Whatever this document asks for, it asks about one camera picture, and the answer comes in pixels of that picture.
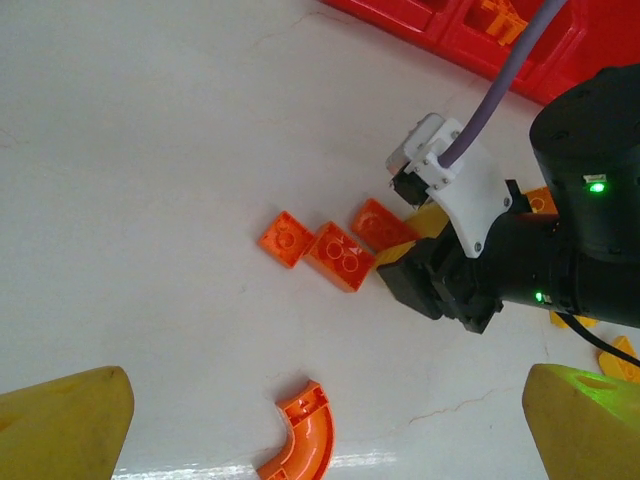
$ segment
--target yellow plastic piece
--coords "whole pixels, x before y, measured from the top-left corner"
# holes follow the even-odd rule
[[[481,8],[495,14],[486,32],[496,37],[501,46],[512,44],[529,24],[520,18],[509,0],[481,0]]]
[[[449,223],[449,217],[437,203],[428,203],[404,223],[414,229],[420,238],[436,238]]]
[[[613,341],[613,346],[618,350],[628,353],[632,357],[638,358],[636,351],[631,345],[631,341],[624,335]],[[640,368],[631,365],[629,362],[620,360],[610,353],[602,352],[598,357],[598,363],[605,375],[627,382],[640,383]]]
[[[0,478],[111,478],[133,416],[120,367],[0,395]]]
[[[564,320],[562,320],[556,312],[549,312],[549,319],[551,323],[558,328],[569,328],[569,325],[564,323]],[[576,319],[585,328],[593,328],[598,324],[598,320],[594,320],[593,318],[576,316]]]
[[[407,253],[416,244],[416,242],[407,242],[396,247],[387,248],[376,255],[376,263],[373,268],[378,268],[380,265],[386,265],[393,263],[400,259],[405,253]]]
[[[640,478],[640,385],[535,365],[522,406],[550,480]]]

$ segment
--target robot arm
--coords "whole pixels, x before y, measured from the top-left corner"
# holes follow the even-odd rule
[[[396,299],[478,333],[503,301],[640,327],[638,85],[640,65],[605,69],[534,121],[531,142],[559,215],[533,215],[480,146],[460,165],[437,165],[455,124],[421,122],[387,161],[392,184],[413,205],[433,198],[451,223],[378,268]]]

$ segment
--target red container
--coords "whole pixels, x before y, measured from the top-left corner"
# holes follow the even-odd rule
[[[481,0],[323,0],[493,79],[512,45],[487,34]],[[543,0],[511,0],[530,21]],[[546,104],[606,66],[640,63],[638,0],[570,0],[518,74],[513,90]]]

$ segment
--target orange curved track piece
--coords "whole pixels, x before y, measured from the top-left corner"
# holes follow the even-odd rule
[[[258,475],[262,480],[320,480],[335,443],[333,416],[322,387],[309,381],[300,394],[277,405],[289,427],[287,443]]]

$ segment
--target white tiled floor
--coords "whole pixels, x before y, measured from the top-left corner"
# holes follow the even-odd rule
[[[597,371],[582,340],[514,305],[466,333],[256,246],[284,208],[407,213],[384,160],[486,81],[310,0],[9,0],[0,46],[1,390],[123,366],[120,480],[255,478],[307,377],[335,414],[328,479],[545,477],[522,386],[536,362]],[[483,135],[524,188],[537,110],[510,96]]]

